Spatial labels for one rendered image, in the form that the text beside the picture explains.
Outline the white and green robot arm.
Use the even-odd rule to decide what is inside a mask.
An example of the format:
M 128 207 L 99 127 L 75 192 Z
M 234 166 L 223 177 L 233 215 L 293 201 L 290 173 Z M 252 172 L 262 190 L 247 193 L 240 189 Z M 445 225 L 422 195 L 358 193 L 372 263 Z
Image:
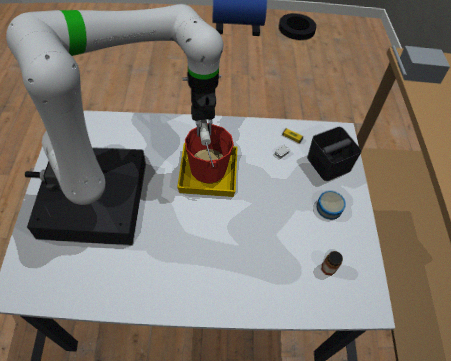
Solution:
M 210 79 L 219 72 L 223 52 L 220 33 L 185 4 L 27 12 L 11 21 L 6 40 L 46 128 L 46 170 L 26 171 L 25 177 L 40 178 L 50 191 L 59 187 L 78 205 L 96 202 L 106 182 L 88 136 L 80 70 L 72 56 L 130 43 L 175 41 L 186 54 L 189 74 Z

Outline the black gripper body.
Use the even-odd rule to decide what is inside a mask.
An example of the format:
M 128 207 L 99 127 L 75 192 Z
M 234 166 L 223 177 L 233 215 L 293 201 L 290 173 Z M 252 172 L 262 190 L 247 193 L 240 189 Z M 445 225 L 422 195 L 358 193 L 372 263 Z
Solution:
M 182 78 L 183 81 L 188 81 L 188 85 L 191 88 L 192 120 L 198 121 L 215 118 L 216 95 L 214 89 L 217 88 L 220 77 L 221 75 L 218 72 L 213 78 L 197 79 L 192 77 L 188 72 L 188 76 Z

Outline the orange jar with dark lid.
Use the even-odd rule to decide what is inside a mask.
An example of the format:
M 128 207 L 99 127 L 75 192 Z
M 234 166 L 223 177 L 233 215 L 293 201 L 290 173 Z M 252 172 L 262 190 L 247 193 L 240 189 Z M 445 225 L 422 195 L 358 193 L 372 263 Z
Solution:
M 337 251 L 330 252 L 321 265 L 321 270 L 325 275 L 332 276 L 341 266 L 343 257 Z

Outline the yellow shallow tray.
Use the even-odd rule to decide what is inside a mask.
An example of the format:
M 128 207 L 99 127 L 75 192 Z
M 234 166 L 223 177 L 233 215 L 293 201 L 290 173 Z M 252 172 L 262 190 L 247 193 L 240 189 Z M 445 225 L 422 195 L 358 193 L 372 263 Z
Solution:
M 234 197 L 236 192 L 237 149 L 233 146 L 226 173 L 213 183 L 198 181 L 192 174 L 184 143 L 178 179 L 179 193 Z

